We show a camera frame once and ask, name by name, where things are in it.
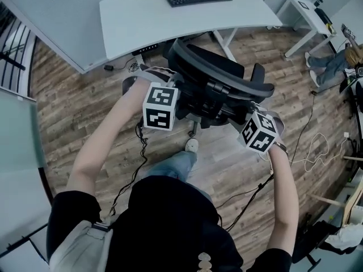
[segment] white sneaker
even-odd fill
[[[308,68],[311,68],[311,65],[309,64],[309,57],[310,56],[311,56],[310,53],[308,53],[308,52],[305,53],[305,62],[306,62],[306,66]]]
[[[185,144],[185,151],[198,152],[199,142],[197,139],[189,139],[187,144]]]
[[[313,70],[309,71],[309,73],[310,73],[311,79],[313,80],[313,82],[315,83],[315,85],[317,87],[320,87],[320,85],[318,85],[318,83],[316,82],[316,78],[317,78],[316,73]]]

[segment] desk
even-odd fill
[[[134,50],[180,36],[212,31],[227,57],[237,28],[281,26],[263,0],[233,0],[172,8],[166,0],[102,0],[106,56],[114,60]],[[217,29],[233,28],[225,39]]]
[[[305,9],[299,2],[304,3],[309,9]],[[286,0],[281,9],[276,14],[278,17],[281,17],[281,14],[288,8],[289,5],[293,5],[302,15],[304,20],[309,24],[311,31],[304,36],[298,43],[296,43],[288,52],[285,53],[285,57],[290,57],[293,53],[295,53],[300,47],[306,44],[310,39],[312,39],[317,33],[324,34],[328,36],[322,43],[314,47],[309,53],[313,53],[317,51],[319,48],[327,44],[334,37],[331,35],[329,29],[322,22],[319,15],[316,14],[313,3],[307,0]]]

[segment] glass panel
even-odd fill
[[[36,102],[0,88],[0,172],[44,166]]]

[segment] black t-shirt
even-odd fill
[[[54,198],[47,234],[48,259],[82,220],[99,222],[100,206],[83,192]],[[211,256],[212,271],[241,271],[235,244],[218,226],[213,204],[174,178],[150,176],[136,183],[129,207],[112,225],[106,271],[198,271],[198,255]],[[291,256],[280,249],[260,255],[249,272],[290,270]]]

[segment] black and white cube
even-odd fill
[[[151,129],[171,131],[175,119],[178,89],[151,83],[142,105],[143,125]]]
[[[247,149],[265,154],[278,137],[272,118],[254,112],[237,140]]]

